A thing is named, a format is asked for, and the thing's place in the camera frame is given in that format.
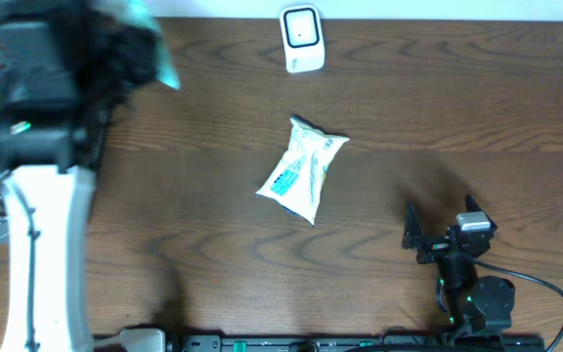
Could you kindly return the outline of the mint green wipes pack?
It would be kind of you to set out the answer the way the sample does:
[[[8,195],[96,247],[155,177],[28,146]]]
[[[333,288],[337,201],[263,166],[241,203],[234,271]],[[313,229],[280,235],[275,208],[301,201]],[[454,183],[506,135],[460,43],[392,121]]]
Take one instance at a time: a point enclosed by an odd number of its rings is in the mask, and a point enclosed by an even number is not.
[[[145,0],[93,0],[92,8],[114,18],[119,24],[126,24],[140,29],[147,29],[153,33],[155,43],[155,78],[164,85],[179,90],[181,82],[171,53],[164,41],[161,26]]]

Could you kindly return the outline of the cream snack bag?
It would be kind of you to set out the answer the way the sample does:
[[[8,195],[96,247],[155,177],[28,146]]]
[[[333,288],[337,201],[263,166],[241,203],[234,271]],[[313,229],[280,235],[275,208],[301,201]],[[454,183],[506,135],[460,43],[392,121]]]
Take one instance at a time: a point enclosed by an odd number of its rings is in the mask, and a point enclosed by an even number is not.
[[[273,200],[314,227],[329,166],[350,138],[327,134],[298,115],[289,121],[287,150],[255,195]]]

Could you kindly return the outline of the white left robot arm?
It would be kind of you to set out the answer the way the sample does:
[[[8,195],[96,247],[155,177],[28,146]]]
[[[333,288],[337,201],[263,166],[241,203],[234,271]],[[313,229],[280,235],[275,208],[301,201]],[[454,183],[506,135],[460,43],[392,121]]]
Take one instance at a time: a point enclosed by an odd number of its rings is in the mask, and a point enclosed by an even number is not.
[[[82,6],[9,14],[0,116],[9,228],[6,351],[92,351],[87,226],[113,109],[156,76],[157,34]]]

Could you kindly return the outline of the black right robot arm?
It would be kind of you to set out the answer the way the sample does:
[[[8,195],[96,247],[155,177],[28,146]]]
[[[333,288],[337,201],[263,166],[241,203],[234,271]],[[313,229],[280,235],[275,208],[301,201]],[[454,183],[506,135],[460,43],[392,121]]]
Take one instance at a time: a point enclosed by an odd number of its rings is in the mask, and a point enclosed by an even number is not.
[[[427,236],[412,203],[406,205],[402,248],[414,250],[419,265],[437,266],[442,310],[466,334],[501,333],[512,326],[513,283],[497,276],[479,276],[475,262],[491,248],[497,229],[472,196],[465,197],[465,211],[441,237]]]

